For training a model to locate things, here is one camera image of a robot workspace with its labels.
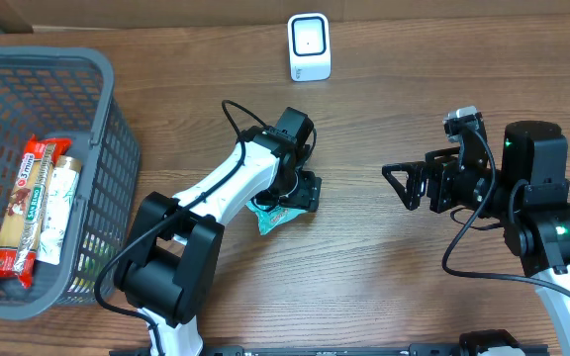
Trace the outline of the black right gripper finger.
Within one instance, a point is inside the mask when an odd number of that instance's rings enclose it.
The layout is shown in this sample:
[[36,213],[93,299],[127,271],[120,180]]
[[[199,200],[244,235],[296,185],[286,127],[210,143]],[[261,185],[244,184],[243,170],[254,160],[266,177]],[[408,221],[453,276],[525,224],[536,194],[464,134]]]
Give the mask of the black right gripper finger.
[[459,154],[459,147],[450,147],[427,152],[425,154],[425,162],[435,162],[439,158],[456,157]]
[[[383,177],[409,211],[419,207],[421,198],[426,193],[428,179],[426,166],[423,161],[417,161],[386,164],[382,167]],[[393,175],[394,172],[404,172],[407,175],[405,185]]]

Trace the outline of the teal wet wipes packet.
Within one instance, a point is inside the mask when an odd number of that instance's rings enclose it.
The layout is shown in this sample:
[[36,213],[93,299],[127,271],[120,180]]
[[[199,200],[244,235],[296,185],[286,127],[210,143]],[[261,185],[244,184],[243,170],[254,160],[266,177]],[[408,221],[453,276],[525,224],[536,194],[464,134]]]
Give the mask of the teal wet wipes packet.
[[261,235],[268,234],[274,228],[281,224],[288,223],[306,212],[301,209],[284,208],[281,206],[261,206],[254,200],[250,200],[246,204],[246,207],[255,213],[257,217],[258,230]]

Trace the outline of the white tube gold cap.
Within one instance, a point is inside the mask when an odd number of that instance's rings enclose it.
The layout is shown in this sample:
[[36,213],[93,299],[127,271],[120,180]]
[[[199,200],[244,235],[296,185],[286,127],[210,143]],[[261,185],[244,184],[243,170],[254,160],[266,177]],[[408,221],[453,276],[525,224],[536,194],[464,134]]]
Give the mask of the white tube gold cap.
[[47,205],[40,234],[37,259],[58,265],[82,164],[62,155],[53,168],[47,190]]

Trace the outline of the red spaghetti packet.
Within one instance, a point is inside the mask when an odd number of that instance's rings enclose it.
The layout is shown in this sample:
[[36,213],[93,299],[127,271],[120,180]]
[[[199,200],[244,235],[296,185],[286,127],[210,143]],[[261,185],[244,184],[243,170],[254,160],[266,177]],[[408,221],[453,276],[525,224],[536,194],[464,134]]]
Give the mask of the red spaghetti packet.
[[0,279],[15,278],[25,289],[32,286],[48,185],[71,145],[65,137],[33,136],[27,141],[0,228]]

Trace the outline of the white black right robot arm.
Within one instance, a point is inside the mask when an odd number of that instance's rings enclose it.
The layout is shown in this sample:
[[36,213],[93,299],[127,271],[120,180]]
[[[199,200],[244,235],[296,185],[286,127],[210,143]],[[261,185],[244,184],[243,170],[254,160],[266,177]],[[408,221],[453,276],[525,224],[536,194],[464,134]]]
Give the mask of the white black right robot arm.
[[[443,125],[452,148],[428,152],[422,161],[387,164],[383,177],[410,211],[422,197],[436,213],[471,211],[443,254],[442,269],[456,277],[533,285],[563,354],[570,355],[570,182],[562,129],[544,121],[508,124],[497,165],[480,115]],[[521,262],[521,275],[450,267],[453,249],[477,219],[495,220]]]

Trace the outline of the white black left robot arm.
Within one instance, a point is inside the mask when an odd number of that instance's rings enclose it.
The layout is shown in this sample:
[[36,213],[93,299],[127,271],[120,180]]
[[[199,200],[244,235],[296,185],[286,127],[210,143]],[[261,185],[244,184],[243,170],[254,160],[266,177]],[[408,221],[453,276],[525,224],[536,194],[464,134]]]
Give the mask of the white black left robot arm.
[[231,155],[172,197],[152,192],[138,208],[113,282],[147,326],[141,355],[198,355],[196,316],[213,285],[226,225],[245,206],[313,213],[322,180],[304,166],[317,141],[309,116],[288,107],[277,123],[239,131]]

